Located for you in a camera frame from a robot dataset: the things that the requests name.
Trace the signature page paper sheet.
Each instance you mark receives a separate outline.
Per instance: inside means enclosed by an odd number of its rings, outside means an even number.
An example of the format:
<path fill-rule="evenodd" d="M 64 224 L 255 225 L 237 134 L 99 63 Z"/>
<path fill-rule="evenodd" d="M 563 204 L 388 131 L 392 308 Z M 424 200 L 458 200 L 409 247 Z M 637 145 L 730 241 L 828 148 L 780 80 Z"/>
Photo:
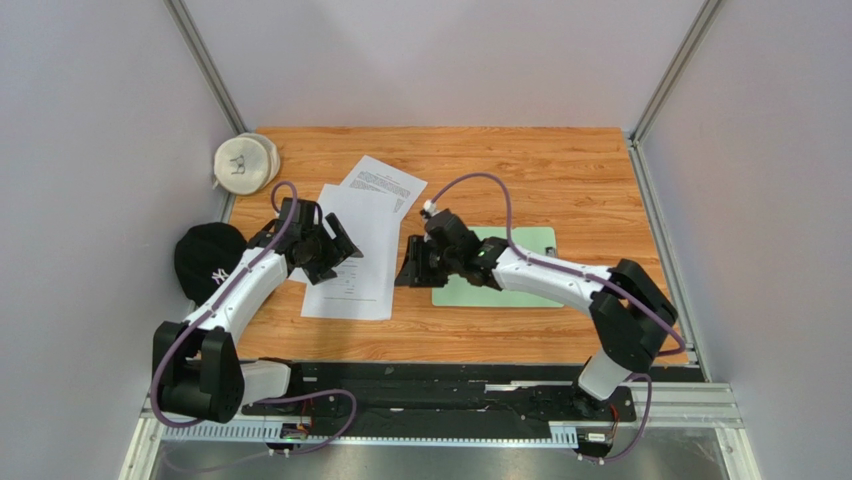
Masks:
<path fill-rule="evenodd" d="M 334 268 L 335 279 L 306 287 L 301 315 L 364 321 L 388 320 L 392 314 L 393 283 L 400 220 L 389 194 L 326 184 L 319 204 L 333 213 L 360 258 Z"/>

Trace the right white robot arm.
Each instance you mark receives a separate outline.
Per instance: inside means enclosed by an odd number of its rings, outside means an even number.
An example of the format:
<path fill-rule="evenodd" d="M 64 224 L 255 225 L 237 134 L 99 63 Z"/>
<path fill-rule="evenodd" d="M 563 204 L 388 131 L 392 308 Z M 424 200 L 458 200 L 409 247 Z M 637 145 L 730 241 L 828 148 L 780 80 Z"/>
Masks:
<path fill-rule="evenodd" d="M 675 306 L 632 260 L 614 267 L 577 264 L 508 239 L 481 238 L 450 210 L 424 219 L 424 234 L 407 240 L 395 285 L 443 288 L 458 276 L 475 287 L 530 294 L 585 314 L 600 342 L 575 382 L 587 398 L 607 400 L 622 382 L 648 373 L 676 334 Z"/>

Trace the green clipboard folder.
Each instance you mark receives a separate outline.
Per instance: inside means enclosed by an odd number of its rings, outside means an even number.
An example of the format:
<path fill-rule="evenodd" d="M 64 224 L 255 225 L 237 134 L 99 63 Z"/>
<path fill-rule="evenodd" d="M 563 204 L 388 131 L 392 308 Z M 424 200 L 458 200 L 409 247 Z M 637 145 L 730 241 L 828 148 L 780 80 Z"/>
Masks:
<path fill-rule="evenodd" d="M 516 244 L 536 254 L 555 256 L 557 253 L 552 227 L 514 227 L 512 237 Z M 435 307 L 562 308 L 557 302 L 528 293 L 473 286 L 459 276 L 451 276 L 446 286 L 434 288 L 431 302 Z"/>

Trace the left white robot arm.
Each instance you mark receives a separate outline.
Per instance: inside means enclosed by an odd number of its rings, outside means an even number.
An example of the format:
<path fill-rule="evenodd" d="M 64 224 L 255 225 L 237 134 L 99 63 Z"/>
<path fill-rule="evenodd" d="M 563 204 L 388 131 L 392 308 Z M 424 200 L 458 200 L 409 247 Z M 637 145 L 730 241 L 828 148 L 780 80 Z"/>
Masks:
<path fill-rule="evenodd" d="M 267 298 L 296 270 L 313 285 L 362 257 L 338 217 L 315 201 L 285 198 L 277 219 L 249 242 L 234 270 L 185 320 L 164 322 L 153 338 L 152 408 L 164 424 L 227 423 L 242 407 L 287 393 L 284 360 L 243 361 L 236 345 Z M 175 421 L 175 416 L 182 421 Z"/>

